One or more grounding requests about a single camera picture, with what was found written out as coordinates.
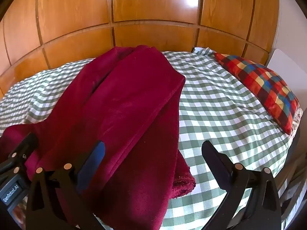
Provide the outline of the crimson red sweater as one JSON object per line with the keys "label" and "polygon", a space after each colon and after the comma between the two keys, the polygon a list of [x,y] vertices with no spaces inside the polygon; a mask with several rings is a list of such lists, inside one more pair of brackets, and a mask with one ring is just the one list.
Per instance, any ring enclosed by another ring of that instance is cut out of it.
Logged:
{"label": "crimson red sweater", "polygon": [[46,120],[5,129],[1,160],[34,133],[39,145],[26,162],[33,177],[102,142],[105,156],[82,199],[114,229],[159,229],[169,200],[196,184],[178,149],[184,83],[157,49],[115,47],[82,68]]}

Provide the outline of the green white checkered bedsheet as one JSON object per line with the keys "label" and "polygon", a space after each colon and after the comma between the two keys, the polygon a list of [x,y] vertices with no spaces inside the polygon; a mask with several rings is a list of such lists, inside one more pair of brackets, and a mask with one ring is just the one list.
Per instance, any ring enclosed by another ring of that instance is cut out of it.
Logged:
{"label": "green white checkered bedsheet", "polygon": [[[225,192],[201,156],[209,140],[219,152],[250,170],[283,168],[293,135],[285,134],[259,100],[215,60],[213,51],[166,51],[165,57],[186,78],[180,97],[179,149],[196,179],[194,190],[169,202],[162,229],[201,229]],[[88,60],[41,71],[13,85],[1,100],[1,130],[41,122]]]}

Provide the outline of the white metal bed frame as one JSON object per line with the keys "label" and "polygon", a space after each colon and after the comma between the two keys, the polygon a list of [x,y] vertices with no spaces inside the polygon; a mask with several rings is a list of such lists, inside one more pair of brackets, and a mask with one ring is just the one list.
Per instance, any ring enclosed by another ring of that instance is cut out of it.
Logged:
{"label": "white metal bed frame", "polygon": [[282,229],[290,224],[306,192],[306,154],[286,162],[275,177]]}

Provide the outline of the white bedside board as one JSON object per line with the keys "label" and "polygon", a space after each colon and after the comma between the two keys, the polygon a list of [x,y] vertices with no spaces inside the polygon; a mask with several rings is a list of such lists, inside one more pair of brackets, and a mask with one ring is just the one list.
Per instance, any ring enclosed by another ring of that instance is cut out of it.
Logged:
{"label": "white bedside board", "polygon": [[306,72],[280,49],[275,49],[267,67],[275,71],[289,86],[299,100],[300,107],[306,110]]}

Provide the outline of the multicolour plaid pillow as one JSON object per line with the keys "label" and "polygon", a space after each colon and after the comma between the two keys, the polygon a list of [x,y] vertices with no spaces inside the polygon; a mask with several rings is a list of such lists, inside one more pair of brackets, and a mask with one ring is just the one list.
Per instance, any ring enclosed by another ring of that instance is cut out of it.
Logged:
{"label": "multicolour plaid pillow", "polygon": [[290,135],[299,100],[286,82],[260,63],[222,53],[214,53],[214,56],[224,69],[257,97],[283,132]]}

